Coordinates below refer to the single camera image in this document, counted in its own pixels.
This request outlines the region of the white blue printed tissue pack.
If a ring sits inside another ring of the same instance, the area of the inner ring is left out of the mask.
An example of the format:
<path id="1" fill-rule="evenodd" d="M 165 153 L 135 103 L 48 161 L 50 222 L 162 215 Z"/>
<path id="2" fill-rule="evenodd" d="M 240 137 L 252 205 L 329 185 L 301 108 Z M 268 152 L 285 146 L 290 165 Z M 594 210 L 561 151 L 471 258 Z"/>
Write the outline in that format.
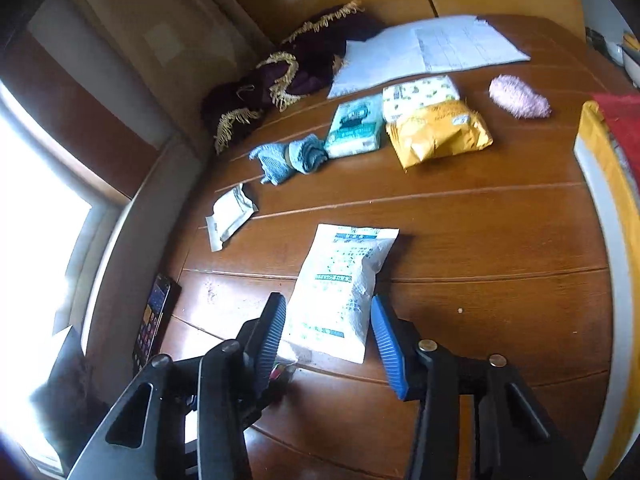
<path id="1" fill-rule="evenodd" d="M 376 276 L 398 229 L 321 223 L 286 309 L 283 339 L 362 364 Z"/>

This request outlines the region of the small light blue cloth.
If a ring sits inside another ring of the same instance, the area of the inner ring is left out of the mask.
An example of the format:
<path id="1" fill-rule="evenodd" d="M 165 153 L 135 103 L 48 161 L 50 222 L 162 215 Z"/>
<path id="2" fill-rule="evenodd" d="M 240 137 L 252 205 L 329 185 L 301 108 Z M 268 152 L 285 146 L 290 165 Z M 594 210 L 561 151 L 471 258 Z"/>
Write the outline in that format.
<path id="1" fill-rule="evenodd" d="M 267 143 L 254 148 L 248 155 L 262 166 L 262 184 L 280 185 L 294 174 L 313 174 L 329 155 L 324 142 L 314 133 L 288 143 Z"/>

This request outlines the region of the teal bear tissue pack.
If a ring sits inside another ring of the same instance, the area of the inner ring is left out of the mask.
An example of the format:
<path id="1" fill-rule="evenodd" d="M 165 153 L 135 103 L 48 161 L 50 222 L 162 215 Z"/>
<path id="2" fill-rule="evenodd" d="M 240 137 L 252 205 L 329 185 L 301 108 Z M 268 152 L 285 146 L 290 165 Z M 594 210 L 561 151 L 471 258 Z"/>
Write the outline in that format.
<path id="1" fill-rule="evenodd" d="M 340 104 L 324 141 L 329 159 L 377 151 L 384 127 L 382 106 L 381 93 Z"/>

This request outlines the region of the yellow orange tissue pack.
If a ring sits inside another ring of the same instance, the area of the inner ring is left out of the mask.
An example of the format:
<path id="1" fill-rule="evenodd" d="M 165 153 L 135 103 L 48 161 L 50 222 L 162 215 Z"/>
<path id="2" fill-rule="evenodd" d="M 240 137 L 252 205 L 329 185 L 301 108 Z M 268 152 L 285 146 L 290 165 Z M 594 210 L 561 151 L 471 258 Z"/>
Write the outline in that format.
<path id="1" fill-rule="evenodd" d="M 386 132 L 404 169 L 429 159 L 479 152 L 494 143 L 483 117 L 460 100 L 402 115 L 386 125 Z"/>

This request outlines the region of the lemon print tissue pack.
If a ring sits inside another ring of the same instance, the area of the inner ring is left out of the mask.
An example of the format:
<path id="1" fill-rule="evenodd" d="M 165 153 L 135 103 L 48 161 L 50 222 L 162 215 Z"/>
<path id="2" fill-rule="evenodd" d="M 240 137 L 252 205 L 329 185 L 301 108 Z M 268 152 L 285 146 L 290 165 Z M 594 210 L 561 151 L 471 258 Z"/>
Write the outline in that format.
<path id="1" fill-rule="evenodd" d="M 392 84 L 382 91 L 383 117 L 389 124 L 422 107 L 446 101 L 457 101 L 460 94 L 447 75 Z"/>

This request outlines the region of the pink fluffy soft ball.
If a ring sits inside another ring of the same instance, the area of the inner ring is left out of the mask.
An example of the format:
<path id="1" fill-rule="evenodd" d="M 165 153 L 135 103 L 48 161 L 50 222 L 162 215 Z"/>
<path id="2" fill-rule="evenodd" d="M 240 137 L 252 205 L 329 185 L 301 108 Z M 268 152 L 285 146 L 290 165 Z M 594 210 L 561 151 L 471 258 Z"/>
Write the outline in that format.
<path id="1" fill-rule="evenodd" d="M 517 76 L 497 76 L 490 82 L 488 94 L 498 107 L 515 118 L 547 118 L 551 115 L 549 101 Z"/>

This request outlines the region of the dark red tissue pack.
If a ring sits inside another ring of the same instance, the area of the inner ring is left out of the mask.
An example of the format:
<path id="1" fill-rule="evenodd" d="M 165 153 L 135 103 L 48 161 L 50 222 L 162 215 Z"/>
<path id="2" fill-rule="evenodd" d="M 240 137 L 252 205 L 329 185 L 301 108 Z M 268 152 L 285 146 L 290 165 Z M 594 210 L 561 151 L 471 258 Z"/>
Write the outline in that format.
<path id="1" fill-rule="evenodd" d="M 626 96 L 614 94 L 595 94 L 597 102 L 608 128 L 620 144 L 629 162 L 636 183 L 640 178 L 640 96 L 638 93 Z"/>

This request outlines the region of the coloured pens bundle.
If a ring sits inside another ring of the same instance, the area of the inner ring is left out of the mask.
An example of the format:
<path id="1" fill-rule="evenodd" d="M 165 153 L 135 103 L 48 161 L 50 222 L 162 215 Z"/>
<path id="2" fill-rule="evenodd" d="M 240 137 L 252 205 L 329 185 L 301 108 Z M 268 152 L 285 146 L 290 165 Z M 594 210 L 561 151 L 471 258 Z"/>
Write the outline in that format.
<path id="1" fill-rule="evenodd" d="M 270 385 L 280 385 L 285 387 L 293 378 L 296 371 L 294 364 L 277 363 L 270 374 Z"/>

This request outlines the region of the black smartphone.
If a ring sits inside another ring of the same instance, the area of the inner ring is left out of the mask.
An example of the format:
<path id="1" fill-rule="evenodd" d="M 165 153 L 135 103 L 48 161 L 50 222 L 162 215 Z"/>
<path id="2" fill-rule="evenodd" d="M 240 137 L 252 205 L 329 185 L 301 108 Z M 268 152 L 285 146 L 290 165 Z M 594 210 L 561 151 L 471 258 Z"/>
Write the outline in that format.
<path id="1" fill-rule="evenodd" d="M 143 310 L 134 341 L 132 374 L 136 376 L 146 363 L 160 352 L 172 312 L 180 296 L 181 286 L 169 276 L 157 274 Z"/>

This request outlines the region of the small white wipes packet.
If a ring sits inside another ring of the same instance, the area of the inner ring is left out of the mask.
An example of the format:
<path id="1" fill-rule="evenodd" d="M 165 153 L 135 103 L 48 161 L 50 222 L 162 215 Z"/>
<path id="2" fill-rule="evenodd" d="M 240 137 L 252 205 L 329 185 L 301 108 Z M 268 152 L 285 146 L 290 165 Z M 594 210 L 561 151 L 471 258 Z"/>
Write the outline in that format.
<path id="1" fill-rule="evenodd" d="M 257 211 L 256 204 L 245 194 L 243 183 L 220 196 L 212 214 L 205 218 L 210 250 L 223 250 L 226 241 Z"/>

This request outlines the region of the dark purple gold-fringed cloth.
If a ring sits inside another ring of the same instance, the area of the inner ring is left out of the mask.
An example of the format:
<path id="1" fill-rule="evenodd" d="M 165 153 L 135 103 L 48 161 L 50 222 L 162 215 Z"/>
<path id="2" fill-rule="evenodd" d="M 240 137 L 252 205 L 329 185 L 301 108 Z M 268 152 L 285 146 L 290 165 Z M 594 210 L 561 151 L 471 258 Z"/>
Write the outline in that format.
<path id="1" fill-rule="evenodd" d="M 270 110 L 283 112 L 329 87 L 349 41 L 366 41 L 384 28 L 357 0 L 307 18 L 255 68 L 206 94 L 201 120 L 212 135 L 214 153 L 246 139 Z"/>

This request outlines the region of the white paper sheets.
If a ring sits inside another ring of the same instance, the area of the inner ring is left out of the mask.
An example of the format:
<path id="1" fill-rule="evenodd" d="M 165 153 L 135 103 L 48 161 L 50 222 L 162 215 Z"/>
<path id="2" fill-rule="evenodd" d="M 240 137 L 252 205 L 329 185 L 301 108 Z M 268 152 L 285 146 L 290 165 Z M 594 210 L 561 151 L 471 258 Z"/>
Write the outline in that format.
<path id="1" fill-rule="evenodd" d="M 334 76 L 328 97 L 347 96 L 414 75 L 529 60 L 529 55 L 477 16 L 431 18 L 386 28 L 368 40 L 347 41 L 343 66 Z"/>

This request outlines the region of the white electric cooking pot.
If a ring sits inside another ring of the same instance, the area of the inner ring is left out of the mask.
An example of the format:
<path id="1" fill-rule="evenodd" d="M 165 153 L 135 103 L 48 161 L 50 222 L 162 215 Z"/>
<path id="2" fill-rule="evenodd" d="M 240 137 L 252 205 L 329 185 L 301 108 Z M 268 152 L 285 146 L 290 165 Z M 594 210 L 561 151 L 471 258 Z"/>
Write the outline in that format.
<path id="1" fill-rule="evenodd" d="M 623 33 L 623 42 L 620 44 L 623 50 L 624 69 L 636 88 L 640 87 L 640 42 L 630 32 Z"/>

